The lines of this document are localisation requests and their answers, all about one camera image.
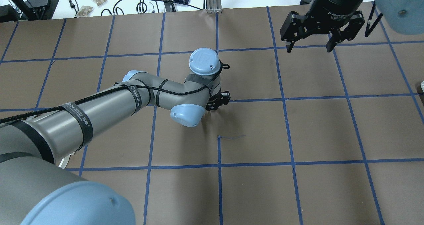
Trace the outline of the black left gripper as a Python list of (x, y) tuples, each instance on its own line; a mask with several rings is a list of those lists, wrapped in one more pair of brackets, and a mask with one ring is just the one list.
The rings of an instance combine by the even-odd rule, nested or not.
[(231, 99), (229, 91), (219, 91), (217, 94), (209, 98), (205, 109), (207, 111), (217, 110), (222, 105), (227, 105)]

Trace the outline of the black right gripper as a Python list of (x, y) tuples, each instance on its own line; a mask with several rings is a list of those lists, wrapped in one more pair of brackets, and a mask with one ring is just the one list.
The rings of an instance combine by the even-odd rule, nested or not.
[(338, 43), (345, 40), (352, 41), (364, 25), (365, 18), (362, 11), (356, 11), (344, 20), (335, 20), (335, 16), (328, 13), (314, 17), (291, 11), (280, 28), (280, 39), (286, 42), (286, 50), (290, 53), (295, 42), (301, 39), (312, 35), (331, 34), (326, 44), (327, 52), (330, 53)]

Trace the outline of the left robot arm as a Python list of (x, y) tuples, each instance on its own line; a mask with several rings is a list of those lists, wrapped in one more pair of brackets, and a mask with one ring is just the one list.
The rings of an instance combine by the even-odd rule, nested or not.
[(90, 97), (1, 119), (1, 224), (135, 225), (126, 198), (56, 163), (148, 105), (195, 127), (206, 111), (229, 102), (220, 76), (229, 65), (214, 50), (195, 50), (189, 68), (183, 83), (131, 70)]

